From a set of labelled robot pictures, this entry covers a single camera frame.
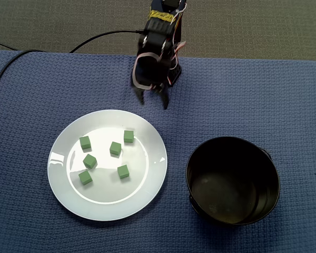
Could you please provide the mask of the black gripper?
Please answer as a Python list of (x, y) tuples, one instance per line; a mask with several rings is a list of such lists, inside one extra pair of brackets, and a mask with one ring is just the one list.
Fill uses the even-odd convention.
[(141, 105), (144, 105), (144, 91), (154, 90), (162, 100), (163, 109), (168, 108), (168, 87), (172, 87), (172, 79), (169, 77), (171, 66), (171, 56), (137, 55), (133, 66), (133, 90)]

